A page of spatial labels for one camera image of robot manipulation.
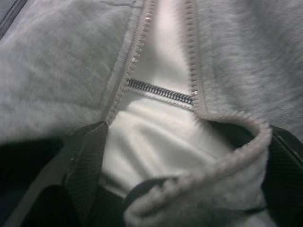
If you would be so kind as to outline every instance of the open zipper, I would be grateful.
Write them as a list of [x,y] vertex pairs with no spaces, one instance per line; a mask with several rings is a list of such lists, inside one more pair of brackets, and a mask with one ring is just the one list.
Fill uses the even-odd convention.
[[[227,156],[224,160],[213,166],[209,166],[207,169],[203,169],[203,171],[194,171],[189,175],[181,176],[174,182],[167,181],[161,188],[154,188],[137,199],[125,213],[126,220],[130,222],[144,218],[144,216],[159,210],[164,204],[174,201],[174,199],[181,196],[184,192],[216,182],[244,169],[264,154],[271,142],[272,130],[269,124],[258,120],[250,113],[240,111],[209,113],[203,93],[202,74],[207,72],[201,68],[200,64],[198,21],[196,19],[197,6],[195,0],[185,0],[183,3],[187,37],[185,49],[187,50],[192,91],[192,96],[190,98],[185,97],[184,99],[185,102],[188,101],[186,104],[193,107],[193,111],[200,119],[240,125],[247,128],[254,136],[254,139],[236,149],[232,155]],[[118,111],[118,105],[129,85],[130,89],[133,88],[137,91],[149,93],[155,95],[157,98],[171,99],[174,102],[180,102],[178,99],[180,99],[179,97],[181,97],[182,94],[175,95],[173,91],[131,79],[131,74],[136,67],[146,33],[152,21],[155,5],[156,0],[146,0],[145,2],[138,29],[134,36],[133,45],[126,61],[125,72],[122,75],[113,105],[107,115],[109,125],[114,120]]]

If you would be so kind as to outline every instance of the gray fleece fabric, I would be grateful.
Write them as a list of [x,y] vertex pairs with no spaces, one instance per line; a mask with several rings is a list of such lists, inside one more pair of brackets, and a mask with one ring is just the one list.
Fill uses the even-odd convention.
[[[142,7],[28,0],[0,41],[0,144],[104,120]],[[249,111],[303,141],[303,2],[196,0],[195,9],[208,112]],[[275,226],[265,211],[242,211],[265,207],[266,160],[190,191],[144,226]]]

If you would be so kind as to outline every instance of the white fabric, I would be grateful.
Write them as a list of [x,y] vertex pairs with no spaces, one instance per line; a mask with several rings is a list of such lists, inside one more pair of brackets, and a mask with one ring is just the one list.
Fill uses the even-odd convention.
[[[133,77],[189,94],[178,1],[162,0]],[[125,196],[140,182],[213,163],[231,146],[191,111],[134,92],[109,128],[101,184]]]

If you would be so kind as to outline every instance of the metal zipper teeth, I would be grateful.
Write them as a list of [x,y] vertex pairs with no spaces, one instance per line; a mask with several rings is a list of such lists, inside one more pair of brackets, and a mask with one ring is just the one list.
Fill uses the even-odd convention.
[[152,16],[156,7],[156,0],[146,0],[143,7],[143,12],[139,19],[139,24],[134,35],[133,43],[130,52],[127,56],[125,70],[122,75],[119,87],[115,94],[113,104],[111,105],[106,117],[106,122],[110,126],[118,113],[118,106],[121,102],[124,92],[127,90],[127,82],[129,81],[143,48],[144,40],[152,23]]
[[144,96],[177,105],[185,109],[192,109],[193,100],[191,96],[135,79],[130,79],[128,81],[128,86],[132,91],[141,91],[141,94]]
[[165,204],[174,201],[182,196],[184,192],[197,187],[216,182],[237,171],[245,168],[262,155],[271,142],[272,130],[268,123],[258,120],[250,113],[229,111],[222,113],[208,113],[204,102],[203,82],[200,79],[201,69],[199,68],[200,56],[199,42],[196,21],[195,0],[186,0],[186,33],[188,63],[190,69],[192,102],[196,115],[204,120],[234,123],[250,130],[255,136],[253,140],[238,148],[234,153],[221,162],[209,166],[203,171],[192,172],[189,175],[181,176],[176,181],[167,181],[161,187],[154,187],[147,194],[137,199],[125,212],[125,219],[138,221],[153,212],[158,211]]

